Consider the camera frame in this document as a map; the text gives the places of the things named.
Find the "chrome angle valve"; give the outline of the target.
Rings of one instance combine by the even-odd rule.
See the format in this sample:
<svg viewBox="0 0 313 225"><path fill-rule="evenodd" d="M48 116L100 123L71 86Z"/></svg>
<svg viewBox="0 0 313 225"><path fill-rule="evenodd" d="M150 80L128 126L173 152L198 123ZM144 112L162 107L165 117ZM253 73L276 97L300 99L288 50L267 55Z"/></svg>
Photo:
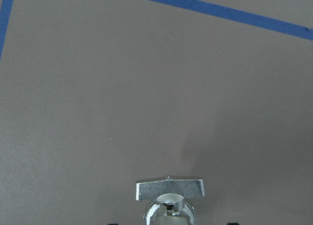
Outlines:
<svg viewBox="0 0 313 225"><path fill-rule="evenodd" d="M150 201L143 219L146 225L196 225L189 199L205 196L200 177L164 176L136 182L135 199Z"/></svg>

